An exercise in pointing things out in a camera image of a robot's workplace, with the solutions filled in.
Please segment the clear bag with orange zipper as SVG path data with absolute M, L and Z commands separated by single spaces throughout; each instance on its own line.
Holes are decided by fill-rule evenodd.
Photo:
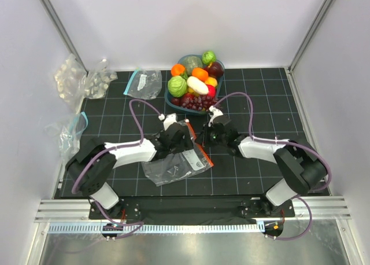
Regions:
M 195 143 L 197 136 L 189 119 L 181 120 L 179 123 L 181 126 L 188 128 L 194 147 L 181 153 L 170 154 L 162 160 L 141 162 L 144 175 L 156 186 L 187 179 L 201 174 L 214 166 L 202 147 Z

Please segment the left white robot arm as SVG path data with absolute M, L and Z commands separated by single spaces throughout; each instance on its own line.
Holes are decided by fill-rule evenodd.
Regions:
M 89 140 L 65 165 L 74 180 L 72 193 L 81 192 L 94 200 L 92 208 L 110 219 L 118 218 L 123 202 L 106 182 L 111 171 L 124 165 L 163 160 L 170 154 L 194 148 L 188 122 L 174 122 L 156 134 L 134 142 L 108 143 L 98 137 Z

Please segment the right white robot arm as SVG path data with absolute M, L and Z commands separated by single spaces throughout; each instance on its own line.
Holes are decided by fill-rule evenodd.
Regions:
M 282 179 L 265 192 L 260 202 L 266 216 L 275 216 L 286 201 L 307 195 L 322 179 L 330 177 L 328 164 L 308 143 L 241 134 L 225 115 L 205 123 L 195 142 L 203 147 L 222 146 L 235 157 L 260 159 L 277 165 Z

